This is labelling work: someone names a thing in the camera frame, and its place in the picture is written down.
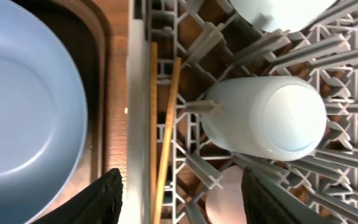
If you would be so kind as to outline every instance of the white cup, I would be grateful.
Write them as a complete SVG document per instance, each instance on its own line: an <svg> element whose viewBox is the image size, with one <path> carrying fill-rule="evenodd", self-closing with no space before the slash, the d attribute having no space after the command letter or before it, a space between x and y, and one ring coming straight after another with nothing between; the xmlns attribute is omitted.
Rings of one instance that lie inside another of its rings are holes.
<svg viewBox="0 0 358 224"><path fill-rule="evenodd" d="M222 172L219 183L206 194L205 210L212 224L247 224L241 192L242 169L232 166Z"/></svg>
<svg viewBox="0 0 358 224"><path fill-rule="evenodd" d="M294 161L311 153L326 129L323 100L297 77L226 80L206 100L219 109L201 115L205 134L233 152Z"/></svg>
<svg viewBox="0 0 358 224"><path fill-rule="evenodd" d="M336 0L230 0L247 22L267 32L305 28Z"/></svg>

